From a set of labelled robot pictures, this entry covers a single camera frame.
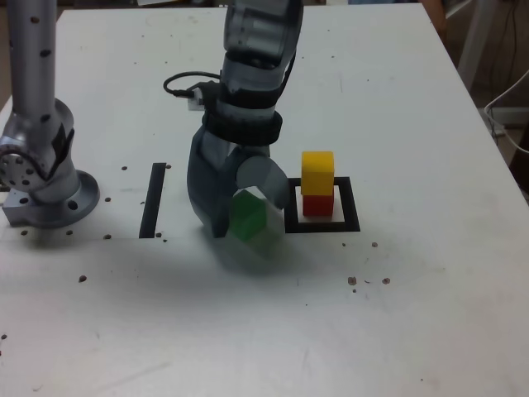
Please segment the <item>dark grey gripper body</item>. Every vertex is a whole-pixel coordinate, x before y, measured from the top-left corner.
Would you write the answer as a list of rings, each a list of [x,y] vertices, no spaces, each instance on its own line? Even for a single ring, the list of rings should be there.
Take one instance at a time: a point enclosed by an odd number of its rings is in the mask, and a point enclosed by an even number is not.
[[[270,160],[268,146],[243,146],[225,141],[200,127],[192,140],[192,163],[223,165],[230,154],[239,150],[248,157],[258,156]]]

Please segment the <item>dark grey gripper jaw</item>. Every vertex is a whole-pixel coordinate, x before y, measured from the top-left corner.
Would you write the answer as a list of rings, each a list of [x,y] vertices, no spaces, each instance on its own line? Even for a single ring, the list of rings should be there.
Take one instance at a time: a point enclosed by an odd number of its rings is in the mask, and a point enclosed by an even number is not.
[[[214,238],[223,238],[230,225],[231,198],[238,190],[236,172],[242,153],[234,150],[215,169],[202,156],[197,140],[192,141],[188,162],[187,188],[193,211]]]

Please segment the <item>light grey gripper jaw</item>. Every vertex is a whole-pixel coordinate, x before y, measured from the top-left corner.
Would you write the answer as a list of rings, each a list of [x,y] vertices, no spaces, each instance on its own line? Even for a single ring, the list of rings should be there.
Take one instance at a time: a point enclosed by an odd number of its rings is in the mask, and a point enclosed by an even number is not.
[[[288,178],[271,159],[253,156],[236,172],[235,237],[250,249],[270,249],[284,234]]]

